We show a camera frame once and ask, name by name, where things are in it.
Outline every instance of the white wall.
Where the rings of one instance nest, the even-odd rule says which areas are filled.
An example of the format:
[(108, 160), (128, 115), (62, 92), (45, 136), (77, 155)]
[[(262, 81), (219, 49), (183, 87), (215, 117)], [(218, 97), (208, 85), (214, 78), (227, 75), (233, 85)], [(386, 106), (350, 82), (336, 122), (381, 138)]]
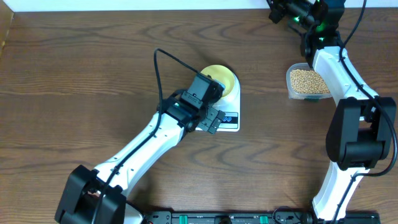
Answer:
[[(265, 9), (266, 0), (4, 0), (14, 12), (189, 9)], [(363, 0), (346, 0), (361, 7)], [(367, 7), (398, 7), (397, 0), (368, 0)]]

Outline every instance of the dried chickpea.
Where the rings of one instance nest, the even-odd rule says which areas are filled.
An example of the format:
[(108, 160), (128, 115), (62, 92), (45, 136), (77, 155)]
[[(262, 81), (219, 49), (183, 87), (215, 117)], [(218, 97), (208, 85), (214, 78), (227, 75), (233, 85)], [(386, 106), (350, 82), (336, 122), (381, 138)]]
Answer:
[(292, 70), (290, 72), (290, 82), (297, 93), (330, 93), (322, 77), (315, 71)]

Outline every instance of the wooden table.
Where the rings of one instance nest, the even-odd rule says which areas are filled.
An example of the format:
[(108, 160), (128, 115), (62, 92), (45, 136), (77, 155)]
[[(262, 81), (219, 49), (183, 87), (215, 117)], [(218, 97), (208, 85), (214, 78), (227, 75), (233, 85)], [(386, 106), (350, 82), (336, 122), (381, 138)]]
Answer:
[[(158, 102), (156, 47), (197, 69), (232, 67), (241, 81), (241, 130), (188, 134), (131, 200), (144, 210), (308, 208), (329, 165), (325, 135), (335, 104), (288, 99), (286, 70), (304, 62), (300, 38), (268, 13), (17, 13), (0, 60), (0, 223), (53, 223), (68, 174), (79, 164), (92, 169), (142, 130)], [(346, 10), (343, 38), (358, 15)], [(368, 9), (348, 45), (365, 81), (396, 101), (397, 40), (397, 9)], [(159, 60), (165, 96), (191, 84), (192, 72)], [(396, 223), (397, 190), (398, 169), (365, 178), (349, 210), (376, 210), (383, 223)]]

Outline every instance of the container of beans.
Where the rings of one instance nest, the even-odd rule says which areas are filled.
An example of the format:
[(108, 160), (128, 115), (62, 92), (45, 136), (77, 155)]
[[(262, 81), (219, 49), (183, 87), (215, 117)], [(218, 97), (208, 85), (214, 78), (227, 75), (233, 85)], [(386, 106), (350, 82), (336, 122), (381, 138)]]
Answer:
[(307, 63), (292, 65), (286, 72), (286, 83), (290, 99), (319, 100), (331, 97), (322, 77)]

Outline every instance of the clear plastic container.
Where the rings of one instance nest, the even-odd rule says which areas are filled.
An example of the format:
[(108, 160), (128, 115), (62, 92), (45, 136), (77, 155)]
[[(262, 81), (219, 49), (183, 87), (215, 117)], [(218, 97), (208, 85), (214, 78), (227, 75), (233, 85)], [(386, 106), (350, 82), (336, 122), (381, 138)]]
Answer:
[(324, 94), (311, 94), (311, 93), (298, 93), (296, 92), (293, 87), (292, 83), (290, 82), (290, 73), (293, 70), (296, 69), (301, 69), (301, 70), (306, 70), (306, 71), (313, 71), (312, 68), (307, 63), (297, 63), (292, 65), (286, 72), (286, 84), (287, 84), (287, 90), (289, 91), (289, 98), (290, 99), (296, 99), (296, 100), (305, 100), (305, 99), (311, 99), (311, 100), (320, 100), (320, 99), (325, 99), (331, 97), (330, 93), (324, 93)]

